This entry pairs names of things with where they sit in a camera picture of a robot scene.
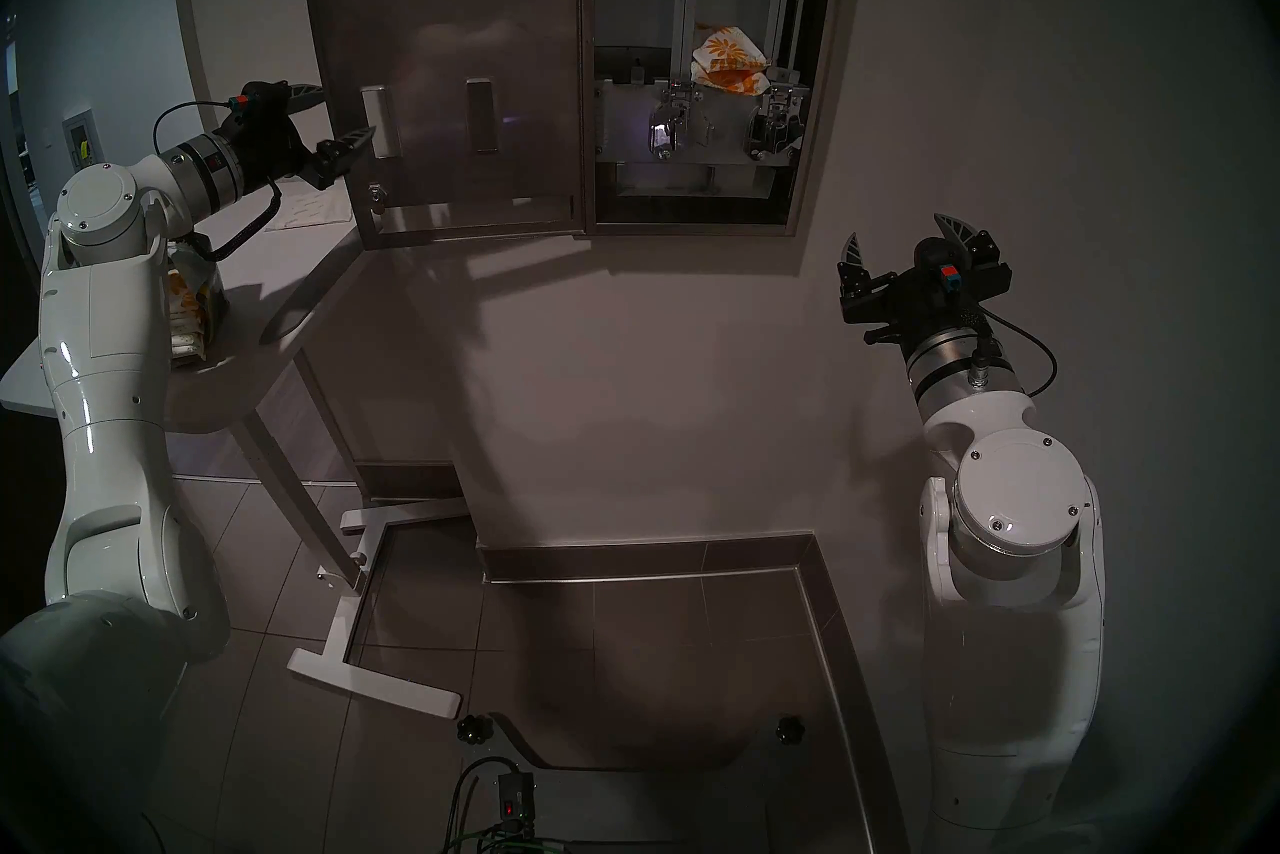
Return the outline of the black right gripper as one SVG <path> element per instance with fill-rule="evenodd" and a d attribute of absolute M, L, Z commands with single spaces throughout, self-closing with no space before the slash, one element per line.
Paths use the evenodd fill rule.
<path fill-rule="evenodd" d="M 980 303 L 1010 289 L 1012 270 L 986 229 L 941 213 L 933 214 L 943 247 L 933 266 L 870 277 L 858 233 L 838 259 L 838 305 L 845 324 L 868 326 L 864 342 L 918 348 L 945 330 L 973 330 L 992 337 Z"/>

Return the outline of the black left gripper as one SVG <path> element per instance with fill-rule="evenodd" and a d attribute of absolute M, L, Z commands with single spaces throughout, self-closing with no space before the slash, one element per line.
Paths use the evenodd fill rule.
<path fill-rule="evenodd" d="M 236 159 L 239 191 L 257 191 L 270 181 L 298 181 L 326 189 L 346 178 L 361 155 L 369 152 L 378 127 L 352 131 L 308 149 L 294 127 L 291 113 L 303 113 L 326 101 L 323 87 L 284 83 L 285 110 L 232 110 L 230 155 Z"/>

